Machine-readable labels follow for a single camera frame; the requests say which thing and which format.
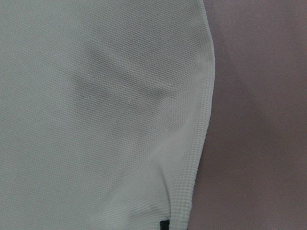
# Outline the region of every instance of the white fabric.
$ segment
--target white fabric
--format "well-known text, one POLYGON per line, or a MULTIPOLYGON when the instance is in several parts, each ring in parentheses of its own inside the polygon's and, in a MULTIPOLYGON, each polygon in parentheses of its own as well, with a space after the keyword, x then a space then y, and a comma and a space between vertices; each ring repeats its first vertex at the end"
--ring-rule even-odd
POLYGON ((0 229, 188 225, 214 53, 201 0, 0 2, 0 229))

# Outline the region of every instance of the textured fabric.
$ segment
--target textured fabric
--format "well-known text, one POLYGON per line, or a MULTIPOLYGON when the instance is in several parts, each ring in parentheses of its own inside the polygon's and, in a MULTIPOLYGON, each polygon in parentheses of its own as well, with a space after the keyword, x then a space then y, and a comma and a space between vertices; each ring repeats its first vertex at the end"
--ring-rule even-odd
POLYGON ((214 82, 201 0, 3 0, 0 50, 0 229, 187 229, 214 82))

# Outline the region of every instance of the gray cloth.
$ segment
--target gray cloth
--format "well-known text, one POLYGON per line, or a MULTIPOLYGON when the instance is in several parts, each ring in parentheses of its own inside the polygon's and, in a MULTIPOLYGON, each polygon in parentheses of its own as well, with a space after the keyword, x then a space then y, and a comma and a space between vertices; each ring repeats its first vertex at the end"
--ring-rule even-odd
POLYGON ((0 229, 185 230, 211 114, 201 0, 0 2, 0 229))

